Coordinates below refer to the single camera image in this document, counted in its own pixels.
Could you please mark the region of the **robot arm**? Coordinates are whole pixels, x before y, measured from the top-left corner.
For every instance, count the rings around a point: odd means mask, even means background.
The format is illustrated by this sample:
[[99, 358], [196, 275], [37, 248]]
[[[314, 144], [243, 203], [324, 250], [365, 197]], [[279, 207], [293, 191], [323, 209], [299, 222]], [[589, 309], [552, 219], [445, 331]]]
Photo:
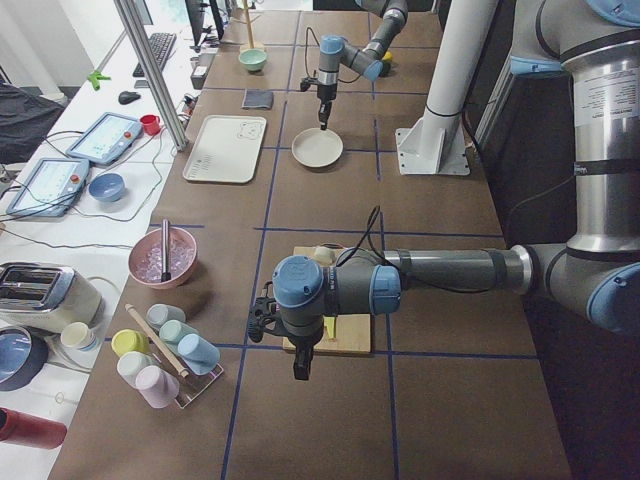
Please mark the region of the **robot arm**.
[[356, 1], [356, 5], [377, 15], [382, 22], [363, 49], [351, 45], [343, 36], [321, 37], [315, 80], [320, 101], [318, 120], [321, 130], [328, 127], [332, 103], [337, 95], [340, 66], [346, 66], [370, 82], [375, 82], [383, 71], [383, 56], [408, 19], [409, 10], [404, 0], [361, 0]]
[[[370, 81], [406, 24], [405, 1], [355, 1], [383, 19], [364, 49], [341, 36], [320, 41], [318, 133], [327, 130], [340, 65]], [[451, 174], [454, 133], [499, 1], [452, 1], [423, 116], [396, 130], [401, 174]], [[568, 73], [573, 81], [577, 229], [566, 244], [508, 250], [377, 252], [366, 233], [337, 263], [302, 255], [275, 267], [255, 300], [248, 335], [288, 337], [294, 377], [308, 380], [324, 317], [398, 310], [412, 284], [454, 293], [539, 293], [618, 334], [639, 335], [639, 1], [516, 1], [511, 74]]]

